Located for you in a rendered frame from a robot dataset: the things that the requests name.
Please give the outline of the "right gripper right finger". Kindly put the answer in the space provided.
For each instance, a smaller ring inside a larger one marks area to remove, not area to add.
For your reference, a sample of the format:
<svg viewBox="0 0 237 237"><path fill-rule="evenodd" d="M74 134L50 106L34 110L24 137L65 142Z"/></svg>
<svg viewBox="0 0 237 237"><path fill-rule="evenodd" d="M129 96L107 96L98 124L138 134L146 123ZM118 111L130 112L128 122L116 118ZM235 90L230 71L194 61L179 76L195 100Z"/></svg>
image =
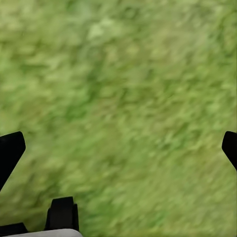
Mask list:
<svg viewBox="0 0 237 237"><path fill-rule="evenodd" d="M225 132L222 150L237 170L237 133L231 131Z"/></svg>

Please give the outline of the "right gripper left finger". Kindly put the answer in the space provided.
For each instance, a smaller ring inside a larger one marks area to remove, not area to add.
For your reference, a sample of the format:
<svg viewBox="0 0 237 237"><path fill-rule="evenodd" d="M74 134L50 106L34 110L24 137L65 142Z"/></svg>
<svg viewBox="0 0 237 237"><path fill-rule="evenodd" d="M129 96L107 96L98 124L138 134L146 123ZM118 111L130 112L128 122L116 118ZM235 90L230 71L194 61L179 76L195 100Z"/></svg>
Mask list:
<svg viewBox="0 0 237 237"><path fill-rule="evenodd" d="M0 137L0 191L25 150L25 139L20 131Z"/></svg>

